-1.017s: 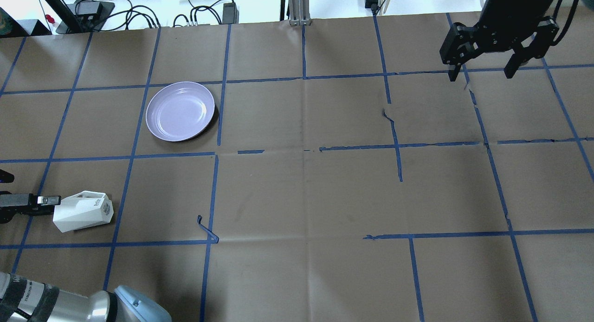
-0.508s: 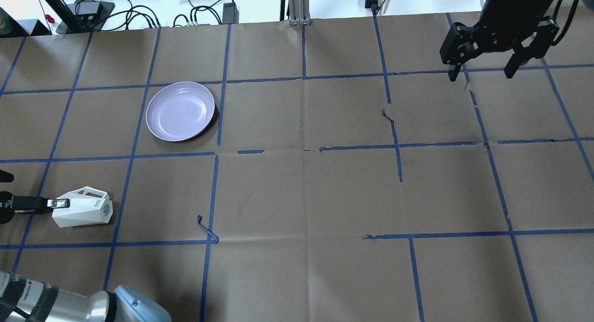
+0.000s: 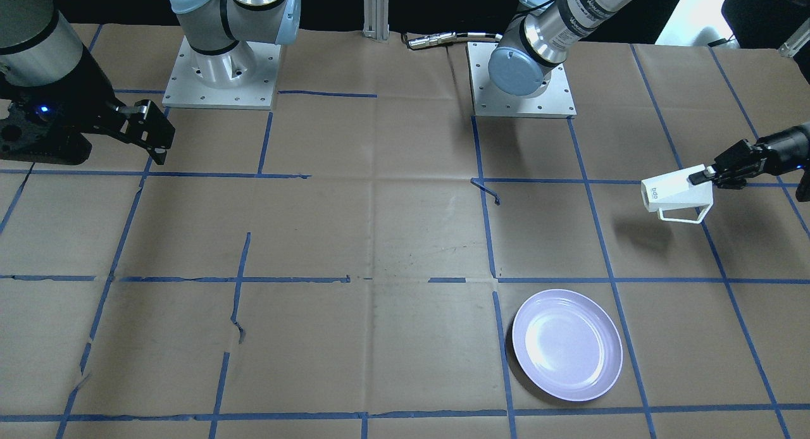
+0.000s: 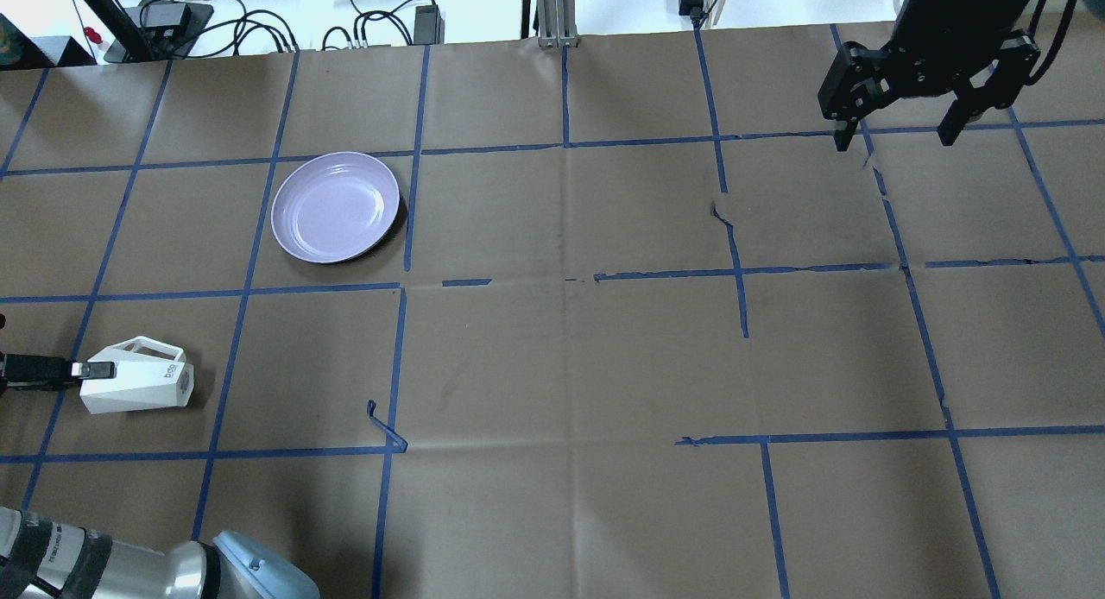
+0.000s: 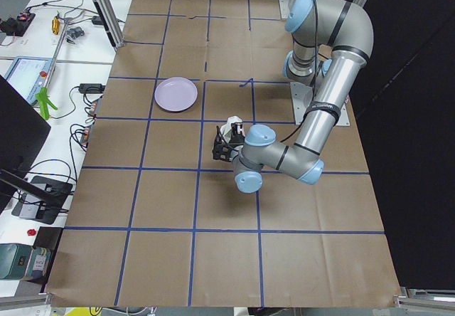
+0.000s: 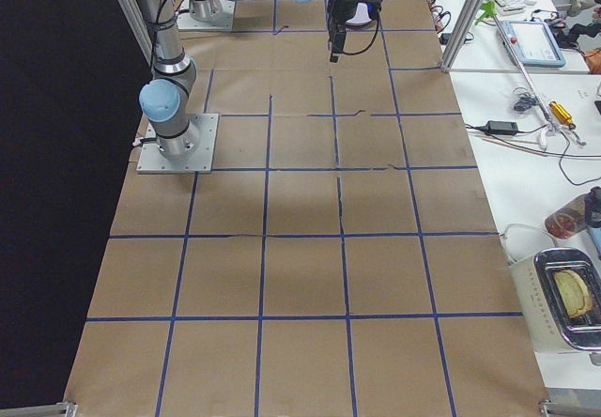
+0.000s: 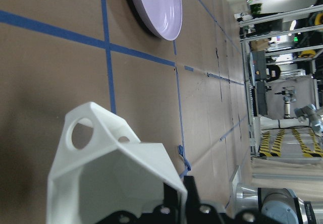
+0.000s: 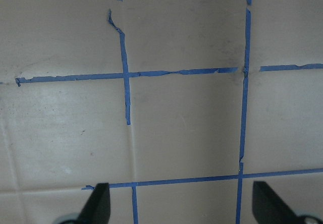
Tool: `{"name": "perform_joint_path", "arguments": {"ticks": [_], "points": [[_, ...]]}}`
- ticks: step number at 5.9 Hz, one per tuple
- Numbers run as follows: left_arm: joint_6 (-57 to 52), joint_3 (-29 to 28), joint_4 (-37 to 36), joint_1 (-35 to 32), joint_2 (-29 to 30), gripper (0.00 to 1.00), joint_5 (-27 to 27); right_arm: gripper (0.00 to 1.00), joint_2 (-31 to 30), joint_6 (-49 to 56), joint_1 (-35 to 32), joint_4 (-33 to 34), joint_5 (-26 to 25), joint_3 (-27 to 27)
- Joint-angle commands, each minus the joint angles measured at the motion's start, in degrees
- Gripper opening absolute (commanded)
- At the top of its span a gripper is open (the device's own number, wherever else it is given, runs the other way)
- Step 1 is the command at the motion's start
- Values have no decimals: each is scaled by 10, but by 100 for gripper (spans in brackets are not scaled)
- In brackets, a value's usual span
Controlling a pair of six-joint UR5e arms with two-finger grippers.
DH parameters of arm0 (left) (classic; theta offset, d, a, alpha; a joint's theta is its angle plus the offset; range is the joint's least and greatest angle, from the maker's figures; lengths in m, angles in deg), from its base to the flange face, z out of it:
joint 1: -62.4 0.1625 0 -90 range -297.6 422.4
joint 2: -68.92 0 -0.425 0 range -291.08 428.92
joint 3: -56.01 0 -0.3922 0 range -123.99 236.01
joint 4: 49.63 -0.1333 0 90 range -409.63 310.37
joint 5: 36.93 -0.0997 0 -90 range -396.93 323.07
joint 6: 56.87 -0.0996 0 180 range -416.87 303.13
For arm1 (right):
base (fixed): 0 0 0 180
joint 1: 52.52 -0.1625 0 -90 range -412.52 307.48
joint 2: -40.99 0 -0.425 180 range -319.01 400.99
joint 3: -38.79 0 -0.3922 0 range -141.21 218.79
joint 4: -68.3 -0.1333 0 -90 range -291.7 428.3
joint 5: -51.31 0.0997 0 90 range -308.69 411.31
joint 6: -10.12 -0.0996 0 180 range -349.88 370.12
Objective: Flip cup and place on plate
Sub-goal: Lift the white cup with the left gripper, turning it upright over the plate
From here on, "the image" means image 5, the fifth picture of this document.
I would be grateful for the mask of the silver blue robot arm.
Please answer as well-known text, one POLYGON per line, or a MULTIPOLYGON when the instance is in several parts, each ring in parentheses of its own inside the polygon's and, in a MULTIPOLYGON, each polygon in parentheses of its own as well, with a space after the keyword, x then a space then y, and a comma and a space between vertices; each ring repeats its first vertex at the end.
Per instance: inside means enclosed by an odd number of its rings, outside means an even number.
POLYGON ((345 0, 294 0, 285 29, 294 48, 286 57, 283 74, 311 86, 313 96, 292 146, 277 141, 272 128, 256 124, 243 143, 228 152, 237 188, 247 194, 262 187, 264 166, 305 184, 319 180, 324 168, 321 150, 373 50, 369 15, 345 0))

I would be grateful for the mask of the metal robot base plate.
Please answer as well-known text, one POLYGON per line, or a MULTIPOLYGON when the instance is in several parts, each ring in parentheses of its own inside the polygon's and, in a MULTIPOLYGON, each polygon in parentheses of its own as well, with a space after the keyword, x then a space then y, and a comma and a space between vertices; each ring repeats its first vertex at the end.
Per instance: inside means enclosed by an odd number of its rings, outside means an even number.
MULTIPOLYGON (((298 82, 290 82, 291 100, 294 109, 295 124, 299 125, 303 119, 307 107, 310 105, 312 97, 312 89, 309 86, 303 85, 298 82)), ((344 103, 341 108, 341 116, 338 120, 337 127, 350 127, 350 120, 346 104, 344 103)))

